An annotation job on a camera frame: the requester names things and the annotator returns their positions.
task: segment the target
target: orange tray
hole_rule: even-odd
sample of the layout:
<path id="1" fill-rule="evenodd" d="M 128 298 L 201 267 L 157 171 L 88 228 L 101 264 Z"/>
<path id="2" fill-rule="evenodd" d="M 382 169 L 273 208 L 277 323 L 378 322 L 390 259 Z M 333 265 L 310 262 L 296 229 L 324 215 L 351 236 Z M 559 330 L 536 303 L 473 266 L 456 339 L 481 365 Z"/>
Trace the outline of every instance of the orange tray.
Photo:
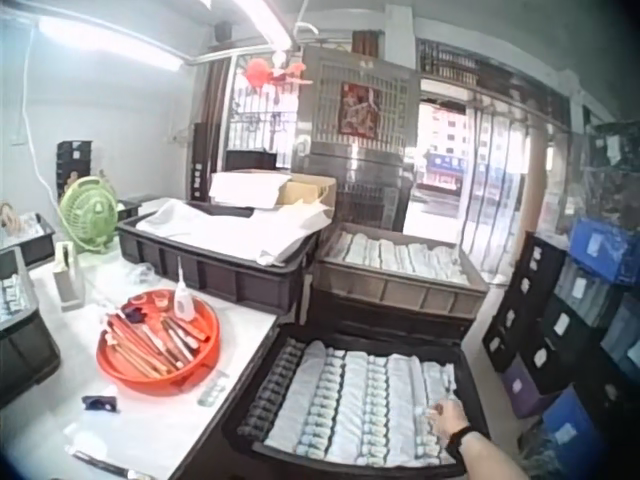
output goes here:
<path id="1" fill-rule="evenodd" d="M 127 307 L 139 307 L 146 314 L 144 323 L 156 334 L 165 344 L 171 343 L 167 333 L 160 325 L 161 314 L 169 315 L 173 312 L 174 290 L 150 290 L 130 298 L 122 306 L 122 310 Z M 154 295 L 165 296 L 168 299 L 168 307 L 160 309 L 156 307 Z M 197 297 L 193 297 L 196 310 L 196 317 L 189 323 L 193 325 L 209 338 L 200 343 L 197 357 L 176 372 L 169 373 L 161 378 L 149 378 L 140 373 L 124 357 L 113 348 L 109 347 L 105 338 L 107 332 L 102 332 L 98 341 L 96 359 L 98 365 L 114 380 L 119 383 L 147 395 L 169 396 L 187 392 L 204 380 L 215 368 L 220 355 L 220 325 L 218 317 L 211 307 Z M 111 320 L 118 321 L 120 317 L 115 315 Z M 140 325 L 129 323 L 120 319 L 120 323 L 126 322 L 134 329 L 139 330 Z"/>

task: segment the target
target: black wristband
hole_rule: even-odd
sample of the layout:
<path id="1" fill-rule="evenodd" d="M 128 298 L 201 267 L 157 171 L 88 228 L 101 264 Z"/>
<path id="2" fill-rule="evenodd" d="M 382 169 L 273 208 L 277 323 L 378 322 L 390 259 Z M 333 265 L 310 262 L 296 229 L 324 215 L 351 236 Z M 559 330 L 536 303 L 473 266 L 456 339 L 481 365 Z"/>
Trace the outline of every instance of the black wristband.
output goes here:
<path id="1" fill-rule="evenodd" d="M 449 443 L 447 443 L 445 450 L 458 463 L 462 463 L 462 454 L 460 453 L 462 439 L 471 432 L 477 432 L 477 430 L 471 425 L 467 425 L 449 437 Z"/>

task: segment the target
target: green fan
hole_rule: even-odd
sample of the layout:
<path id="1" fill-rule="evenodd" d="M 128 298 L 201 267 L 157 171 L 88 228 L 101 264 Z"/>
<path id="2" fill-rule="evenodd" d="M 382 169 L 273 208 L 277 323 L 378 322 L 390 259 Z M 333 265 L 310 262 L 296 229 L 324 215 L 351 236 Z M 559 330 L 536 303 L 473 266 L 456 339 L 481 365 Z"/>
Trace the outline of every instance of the green fan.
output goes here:
<path id="1" fill-rule="evenodd" d="M 80 178 L 60 200 L 60 215 L 71 240 L 82 250 L 104 253 L 118 224 L 115 192 L 104 178 Z"/>

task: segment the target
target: plastic bottle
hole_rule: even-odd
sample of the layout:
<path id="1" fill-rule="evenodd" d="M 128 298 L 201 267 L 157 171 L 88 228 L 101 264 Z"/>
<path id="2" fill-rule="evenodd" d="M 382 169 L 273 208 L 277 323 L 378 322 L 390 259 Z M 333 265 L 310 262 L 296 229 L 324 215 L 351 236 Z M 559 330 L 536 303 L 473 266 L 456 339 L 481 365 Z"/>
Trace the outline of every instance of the plastic bottle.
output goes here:
<path id="1" fill-rule="evenodd" d="M 184 283 L 180 257 L 178 257 L 178 286 L 173 297 L 173 313 L 176 317 L 186 322 L 190 322 L 196 316 L 193 298 L 191 298 L 187 285 Z"/>

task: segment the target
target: white table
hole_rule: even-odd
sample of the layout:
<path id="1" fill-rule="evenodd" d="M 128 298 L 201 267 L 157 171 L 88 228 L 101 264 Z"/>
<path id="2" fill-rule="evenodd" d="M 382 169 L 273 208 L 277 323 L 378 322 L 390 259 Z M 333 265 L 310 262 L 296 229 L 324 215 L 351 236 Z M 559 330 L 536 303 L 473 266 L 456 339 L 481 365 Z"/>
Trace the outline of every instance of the white table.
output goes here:
<path id="1" fill-rule="evenodd" d="M 140 213 L 155 210 L 162 202 L 150 202 Z M 215 309 L 220 321 L 221 351 L 216 370 L 230 378 L 216 404 L 210 408 L 197 404 L 207 380 L 189 393 L 164 398 L 117 386 L 95 360 L 102 311 L 95 300 L 107 297 L 122 304 L 141 289 L 172 288 L 175 283 L 162 279 L 151 287 L 132 285 L 128 274 L 134 265 L 122 259 L 116 247 L 117 243 L 105 255 L 80 256 L 84 274 L 97 291 L 90 288 L 86 306 L 73 312 L 60 311 L 52 264 L 30 272 L 40 314 L 60 348 L 62 363 L 49 379 L 0 412 L 2 449 L 26 478 L 115 478 L 69 456 L 64 448 L 71 444 L 114 464 L 158 479 L 168 478 L 274 326 L 275 315 L 194 293 Z M 117 395 L 120 413 L 84 411 L 81 397 L 100 394 Z"/>

